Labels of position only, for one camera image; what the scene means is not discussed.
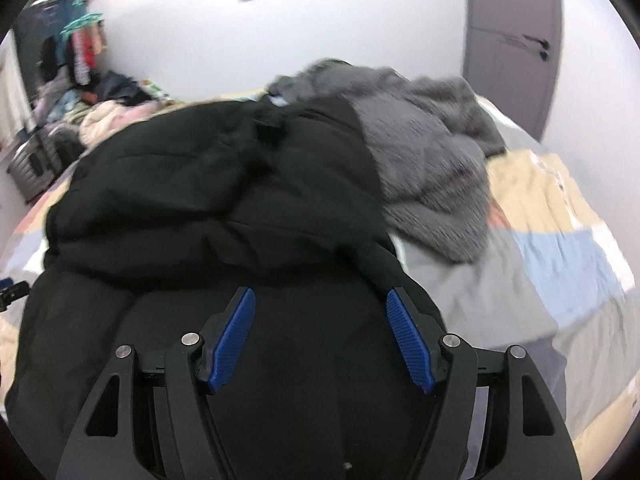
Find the black puffer jacket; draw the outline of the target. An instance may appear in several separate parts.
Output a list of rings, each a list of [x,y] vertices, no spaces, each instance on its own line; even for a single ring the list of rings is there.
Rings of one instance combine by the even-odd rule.
[[[10,428],[47,478],[115,349],[162,350],[241,287],[255,321],[209,399],[241,479],[402,479],[430,401],[385,313],[400,287],[439,314],[387,232],[378,170],[339,98],[188,106],[78,165],[50,209],[26,301]]]

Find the teal clip hanger with clothes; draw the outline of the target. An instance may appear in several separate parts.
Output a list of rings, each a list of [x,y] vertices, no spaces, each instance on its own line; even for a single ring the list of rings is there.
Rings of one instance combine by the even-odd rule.
[[[79,87],[92,85],[98,56],[107,49],[103,14],[86,13],[69,22],[61,32],[70,82]]]

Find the grey hard suitcase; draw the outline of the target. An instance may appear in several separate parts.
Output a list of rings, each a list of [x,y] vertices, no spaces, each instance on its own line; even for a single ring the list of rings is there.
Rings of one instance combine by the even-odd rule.
[[[79,129],[59,124],[35,130],[12,154],[6,173],[26,204],[31,204],[84,154]]]

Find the patchwork bed quilt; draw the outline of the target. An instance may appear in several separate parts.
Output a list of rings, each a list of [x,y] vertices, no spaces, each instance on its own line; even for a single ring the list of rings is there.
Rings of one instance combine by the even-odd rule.
[[[446,379],[422,391],[428,424],[403,479],[579,478],[574,439],[639,364],[634,276],[562,160],[500,129],[486,112],[506,148],[487,161],[480,258],[453,262],[392,230],[378,174],[396,257],[438,307],[432,318],[444,333]],[[38,472],[241,479],[208,404],[223,388],[211,392],[195,375],[203,326],[162,350],[117,347],[82,404],[55,476],[32,463]]]

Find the cream plush pile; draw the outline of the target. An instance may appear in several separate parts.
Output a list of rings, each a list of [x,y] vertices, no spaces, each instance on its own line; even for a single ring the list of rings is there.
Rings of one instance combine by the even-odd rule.
[[[125,106],[117,101],[105,101],[85,116],[79,126],[79,140],[86,148],[93,148],[113,133],[133,122],[140,122],[160,110],[160,102],[146,101],[135,106]]]

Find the grey fleece jacket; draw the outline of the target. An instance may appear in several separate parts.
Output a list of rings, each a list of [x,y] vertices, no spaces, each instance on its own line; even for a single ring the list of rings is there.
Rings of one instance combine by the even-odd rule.
[[[453,262],[488,240],[488,158],[506,144],[462,77],[408,79],[390,67],[328,58],[266,88],[288,104],[349,102],[378,166],[387,225]]]

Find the grey door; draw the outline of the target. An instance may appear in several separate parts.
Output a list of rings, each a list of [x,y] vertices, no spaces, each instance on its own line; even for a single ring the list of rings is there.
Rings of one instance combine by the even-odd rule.
[[[537,141],[561,48],[562,0],[468,0],[463,78]]]

